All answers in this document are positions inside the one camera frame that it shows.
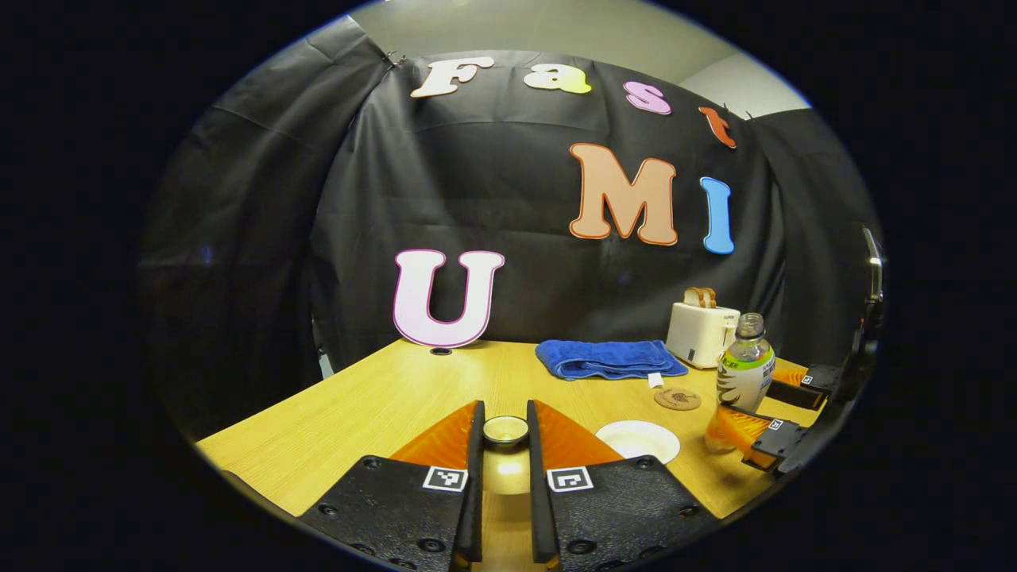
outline bottle label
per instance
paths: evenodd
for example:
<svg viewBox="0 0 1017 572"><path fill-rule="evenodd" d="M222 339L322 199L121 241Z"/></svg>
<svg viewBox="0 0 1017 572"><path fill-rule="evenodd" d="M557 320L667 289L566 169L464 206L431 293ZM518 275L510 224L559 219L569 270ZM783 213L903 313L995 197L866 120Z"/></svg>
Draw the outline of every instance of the bottle label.
<svg viewBox="0 0 1017 572"><path fill-rule="evenodd" d="M717 365L717 402L755 413L776 367L772 347L756 361L742 361L725 352Z"/></svg>

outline blue letter i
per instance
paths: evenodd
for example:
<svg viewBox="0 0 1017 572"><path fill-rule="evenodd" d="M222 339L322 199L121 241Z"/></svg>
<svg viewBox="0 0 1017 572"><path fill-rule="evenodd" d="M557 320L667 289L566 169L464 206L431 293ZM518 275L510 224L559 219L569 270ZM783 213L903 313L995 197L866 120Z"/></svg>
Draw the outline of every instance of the blue letter i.
<svg viewBox="0 0 1017 572"><path fill-rule="evenodd" d="M703 245L716 254L730 254L734 251L730 217L727 213L727 197L731 195L731 187L712 177L701 178L700 186L706 191L710 212L710 233L703 239Z"/></svg>

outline letter cutout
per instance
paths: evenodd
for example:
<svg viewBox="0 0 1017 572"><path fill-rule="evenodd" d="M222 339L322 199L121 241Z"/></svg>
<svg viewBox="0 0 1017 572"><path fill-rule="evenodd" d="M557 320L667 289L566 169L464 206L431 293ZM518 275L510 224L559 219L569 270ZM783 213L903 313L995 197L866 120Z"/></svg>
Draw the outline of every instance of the letter cutout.
<svg viewBox="0 0 1017 572"><path fill-rule="evenodd" d="M586 72L561 63L539 63L530 69L523 81L539 90L561 90L570 94L587 94L593 90L586 82Z"/></svg>
<svg viewBox="0 0 1017 572"><path fill-rule="evenodd" d="M710 232L703 239L703 245L715 254L730 254L734 251L730 215L727 212L727 197L731 195L731 187L712 177L701 178L700 186L706 191L707 209L710 213Z"/></svg>
<svg viewBox="0 0 1017 572"><path fill-rule="evenodd" d="M432 347L460 347L479 338L491 316L491 289L494 271L505 258L497 252L463 252L459 264L466 268L466 301L463 313L455 322L431 318L428 309L434 271L443 266L445 256L437 250L403 250L396 255L399 282L392 317L399 333L411 342Z"/></svg>
<svg viewBox="0 0 1017 572"><path fill-rule="evenodd" d="M728 128L727 121L724 121L723 119L720 118L719 115L717 115L717 110L713 109L712 107L701 107L699 109L700 112L703 113L703 115L706 115L707 121L710 122L710 130L713 131L714 136L716 136L720 142L726 145L731 149L734 149L738 146L736 142L734 142L734 139L732 139L731 136L727 134L726 130Z"/></svg>
<svg viewBox="0 0 1017 572"><path fill-rule="evenodd" d="M622 88L629 92L629 95L625 96L629 103L639 109L652 111L661 115L670 115L671 106L667 105L667 102L664 101L664 94L660 90L653 85L640 83L639 81L625 81Z"/></svg>
<svg viewBox="0 0 1017 572"><path fill-rule="evenodd" d="M609 236L611 225L604 220L606 203L621 238L629 238L643 212L643 226L639 228L643 242L670 246L678 241L671 219L671 179L676 173L670 163L647 159L630 183L606 147L576 144L569 152L579 159L583 169L579 218L569 225L573 235L594 239Z"/></svg>
<svg viewBox="0 0 1017 572"><path fill-rule="evenodd" d="M491 67L492 65L494 65L494 59L487 56L431 62L427 66L431 70L427 73L424 84L410 92L410 97L429 98L451 94L459 89L459 85L452 84L453 79L459 79L461 83L466 83L477 74L477 66Z"/></svg>

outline small bowl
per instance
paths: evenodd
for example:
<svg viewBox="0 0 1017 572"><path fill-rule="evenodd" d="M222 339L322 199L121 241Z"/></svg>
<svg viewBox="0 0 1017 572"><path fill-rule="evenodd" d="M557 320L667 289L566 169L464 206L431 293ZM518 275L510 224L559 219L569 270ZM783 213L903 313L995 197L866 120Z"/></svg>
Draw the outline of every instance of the small bowl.
<svg viewBox="0 0 1017 572"><path fill-rule="evenodd" d="M515 415L498 415L484 422L484 441L490 448L507 451L522 447L530 436L526 419Z"/></svg>

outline white plate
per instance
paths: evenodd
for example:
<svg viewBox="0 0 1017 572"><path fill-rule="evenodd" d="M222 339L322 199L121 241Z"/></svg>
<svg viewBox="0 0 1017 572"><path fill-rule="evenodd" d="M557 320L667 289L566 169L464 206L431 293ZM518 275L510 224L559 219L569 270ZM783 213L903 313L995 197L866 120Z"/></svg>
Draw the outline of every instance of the white plate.
<svg viewBox="0 0 1017 572"><path fill-rule="evenodd" d="M666 464L681 449L677 436L649 421L615 421L600 427L597 438L626 459L653 455Z"/></svg>

